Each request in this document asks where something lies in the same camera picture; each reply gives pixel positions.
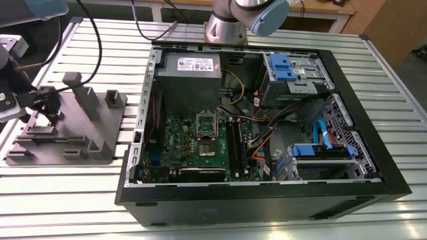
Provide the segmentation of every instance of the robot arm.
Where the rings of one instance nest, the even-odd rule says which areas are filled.
[[[215,0],[205,39],[211,43],[245,44],[247,28],[259,37],[271,35],[288,12],[288,0]]]
[[[0,0],[0,28],[49,20],[67,12],[67,0]]]

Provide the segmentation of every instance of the barcode label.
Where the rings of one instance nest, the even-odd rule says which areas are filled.
[[[257,97],[253,98],[253,105],[255,107],[260,106],[260,99]]]
[[[269,167],[267,165],[264,165],[263,170],[264,170],[265,174],[269,176],[271,170],[269,170]]]

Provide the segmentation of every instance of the yellow wire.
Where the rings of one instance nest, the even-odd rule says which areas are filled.
[[[233,104],[236,104],[241,99],[243,96],[245,94],[245,85],[243,84],[243,81],[240,80],[240,78],[236,76],[236,74],[233,74],[231,71],[223,69],[224,72],[229,73],[231,76],[233,76],[233,78],[239,81],[240,86],[241,86],[241,93],[240,93],[240,97],[237,98],[236,101],[231,102],[231,103],[225,103],[225,104],[219,104],[217,106],[224,107],[224,106],[231,106]]]
[[[253,152],[253,154],[252,154],[252,156],[251,156],[251,159],[253,159],[256,153],[259,152],[259,150],[261,149],[261,147],[264,146],[265,142],[267,142],[268,139],[272,137],[272,135],[273,135],[273,133],[271,133],[271,134],[268,135],[268,137],[264,139],[264,141],[263,141],[261,144],[259,145],[256,151]]]

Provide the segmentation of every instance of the power supply label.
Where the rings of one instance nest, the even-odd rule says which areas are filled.
[[[177,71],[213,72],[213,59],[181,57],[177,59]]]

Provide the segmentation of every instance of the aluminum table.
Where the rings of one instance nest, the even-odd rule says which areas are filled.
[[[35,86],[64,87],[64,72],[87,79],[97,61],[97,42],[88,19],[68,25],[55,61],[45,66]],[[248,32],[248,42],[331,50],[337,59],[387,149],[409,184],[412,194],[375,204],[333,220],[141,227],[115,205],[120,166],[132,138],[151,43],[132,21],[97,19],[104,58],[88,86],[96,92],[117,89],[128,101],[115,150],[104,166],[9,167],[0,162],[0,238],[59,237],[81,239],[229,240],[251,239],[425,239],[427,238],[427,114],[368,40],[356,35],[277,31],[269,37]],[[153,37],[168,23],[141,22]],[[201,25],[179,24],[164,40],[203,42]],[[23,129],[8,122],[0,134],[1,159]]]

